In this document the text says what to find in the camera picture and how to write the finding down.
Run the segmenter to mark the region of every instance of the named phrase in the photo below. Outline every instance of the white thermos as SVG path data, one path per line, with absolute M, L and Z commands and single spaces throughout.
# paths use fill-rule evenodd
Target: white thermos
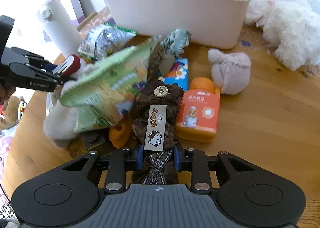
M 79 55 L 78 47 L 82 42 L 78 30 L 60 3 L 60 0 L 47 0 L 37 11 L 42 28 L 67 58 L 71 54 Z

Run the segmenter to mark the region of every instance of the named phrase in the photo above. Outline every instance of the brown plaid scrunchie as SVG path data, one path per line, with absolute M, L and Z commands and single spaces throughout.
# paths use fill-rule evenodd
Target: brown plaid scrunchie
M 168 94 L 164 97 L 156 97 L 154 90 L 158 86 L 166 86 Z M 132 129 L 137 139 L 144 145 L 150 105 L 167 105 L 167 115 L 164 131 L 164 151 L 155 152 L 145 158 L 141 171 L 134 171 L 133 183 L 164 183 L 178 184 L 178 176 L 171 159 L 174 141 L 174 126 L 178 114 L 180 102 L 184 91 L 177 84 L 167 85 L 162 81 L 150 82 L 136 97 L 137 117 L 133 120 Z

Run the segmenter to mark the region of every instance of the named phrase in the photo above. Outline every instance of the beige plastic bin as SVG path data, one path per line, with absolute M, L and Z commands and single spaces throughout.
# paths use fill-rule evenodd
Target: beige plastic bin
M 104 0 L 117 25 L 143 35 L 191 32 L 192 41 L 221 49 L 236 45 L 249 0 Z

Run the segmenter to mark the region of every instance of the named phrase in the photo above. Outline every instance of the hand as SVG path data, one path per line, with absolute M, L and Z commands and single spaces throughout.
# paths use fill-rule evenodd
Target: hand
M 0 84 L 0 105 L 8 105 L 8 100 L 10 96 L 16 91 L 16 87 L 5 85 L 4 87 Z

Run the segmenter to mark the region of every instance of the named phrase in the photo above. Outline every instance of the braided ribbon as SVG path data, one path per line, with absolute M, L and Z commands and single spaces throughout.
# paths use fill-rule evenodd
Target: braided ribbon
M 164 185 L 167 184 L 163 174 L 163 167 L 171 158 L 173 150 L 165 150 L 160 153 L 148 156 L 150 161 L 150 172 L 142 180 L 142 184 L 147 185 Z

